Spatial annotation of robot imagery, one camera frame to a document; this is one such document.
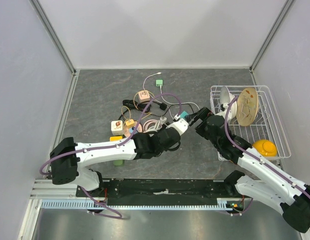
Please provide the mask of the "teal power strip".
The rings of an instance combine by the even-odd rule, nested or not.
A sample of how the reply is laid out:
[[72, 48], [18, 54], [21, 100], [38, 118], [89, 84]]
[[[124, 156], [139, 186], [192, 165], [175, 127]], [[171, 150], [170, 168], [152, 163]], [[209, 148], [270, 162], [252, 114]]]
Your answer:
[[183, 111], [180, 116], [179, 116], [181, 119], [184, 119], [186, 121], [188, 121], [189, 119], [189, 113], [187, 113], [186, 111]]

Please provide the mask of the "pink round socket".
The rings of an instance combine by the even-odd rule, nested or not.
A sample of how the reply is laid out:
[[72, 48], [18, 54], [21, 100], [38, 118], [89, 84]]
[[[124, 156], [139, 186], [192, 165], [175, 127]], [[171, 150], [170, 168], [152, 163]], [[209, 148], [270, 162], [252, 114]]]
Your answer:
[[135, 121], [134, 125], [130, 126], [130, 127], [127, 127], [126, 125], [124, 125], [124, 136], [126, 138], [128, 138], [132, 133], [129, 133], [129, 128], [131, 127], [134, 127], [134, 133], [142, 133], [143, 132], [143, 128], [142, 128], [142, 125], [137, 121]]

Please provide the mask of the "blue charger plug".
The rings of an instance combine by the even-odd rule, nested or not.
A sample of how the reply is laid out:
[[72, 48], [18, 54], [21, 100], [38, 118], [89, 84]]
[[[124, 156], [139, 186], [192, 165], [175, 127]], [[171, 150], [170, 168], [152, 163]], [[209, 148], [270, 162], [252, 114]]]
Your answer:
[[132, 134], [134, 129], [135, 129], [134, 127], [129, 128], [129, 133]]

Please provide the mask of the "orange charger plug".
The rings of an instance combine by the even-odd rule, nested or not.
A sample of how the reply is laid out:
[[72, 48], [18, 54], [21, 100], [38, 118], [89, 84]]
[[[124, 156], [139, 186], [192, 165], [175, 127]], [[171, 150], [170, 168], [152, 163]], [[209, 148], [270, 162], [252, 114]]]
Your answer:
[[125, 125], [127, 127], [133, 126], [134, 123], [135, 123], [135, 121], [133, 119], [128, 119], [128, 120], [125, 121]]

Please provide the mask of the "yellow cube socket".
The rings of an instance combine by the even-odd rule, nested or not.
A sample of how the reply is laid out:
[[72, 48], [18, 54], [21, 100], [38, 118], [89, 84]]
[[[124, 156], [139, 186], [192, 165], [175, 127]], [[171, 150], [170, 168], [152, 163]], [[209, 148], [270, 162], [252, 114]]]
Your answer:
[[123, 136], [122, 135], [117, 135], [117, 136], [111, 136], [109, 138], [109, 141], [110, 142], [116, 142], [116, 141], [121, 141], [123, 139]]

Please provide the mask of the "green power strip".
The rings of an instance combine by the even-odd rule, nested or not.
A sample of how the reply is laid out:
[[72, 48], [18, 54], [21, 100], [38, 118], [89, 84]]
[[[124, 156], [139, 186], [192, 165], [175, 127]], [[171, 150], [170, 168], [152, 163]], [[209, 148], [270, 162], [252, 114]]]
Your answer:
[[124, 163], [125, 163], [125, 161], [124, 161], [123, 159], [113, 161], [113, 165], [114, 165], [114, 166], [117, 166], [117, 167], [123, 166]]

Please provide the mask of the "white cube adapter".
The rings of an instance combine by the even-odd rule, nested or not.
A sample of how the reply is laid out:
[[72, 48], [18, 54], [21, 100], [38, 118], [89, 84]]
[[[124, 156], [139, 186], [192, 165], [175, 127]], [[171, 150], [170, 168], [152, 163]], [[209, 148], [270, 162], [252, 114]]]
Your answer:
[[122, 136], [124, 134], [124, 126], [122, 120], [111, 121], [111, 132], [114, 136]]

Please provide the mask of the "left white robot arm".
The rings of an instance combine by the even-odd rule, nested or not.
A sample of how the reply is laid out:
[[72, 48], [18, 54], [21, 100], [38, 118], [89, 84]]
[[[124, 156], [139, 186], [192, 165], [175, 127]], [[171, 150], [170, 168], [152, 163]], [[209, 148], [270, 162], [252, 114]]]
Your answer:
[[50, 153], [52, 183], [73, 183], [83, 187], [92, 196], [104, 192], [102, 175], [89, 169], [93, 164], [115, 160], [151, 159], [166, 151], [175, 151], [180, 146], [185, 131], [170, 125], [160, 131], [139, 132], [129, 140], [115, 142], [82, 143], [73, 137], [63, 139]]

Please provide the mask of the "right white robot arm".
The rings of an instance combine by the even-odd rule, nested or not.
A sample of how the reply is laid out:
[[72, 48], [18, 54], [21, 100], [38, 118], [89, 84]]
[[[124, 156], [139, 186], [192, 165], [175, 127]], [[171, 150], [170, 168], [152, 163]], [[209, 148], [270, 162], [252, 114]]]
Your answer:
[[224, 116], [216, 115], [204, 107], [186, 116], [186, 121], [196, 132], [209, 140], [217, 151], [232, 163], [251, 172], [263, 183], [235, 171], [228, 176], [224, 191], [230, 197], [238, 194], [256, 199], [273, 208], [296, 231], [310, 229], [310, 184], [298, 180], [264, 158], [245, 139], [231, 132]]

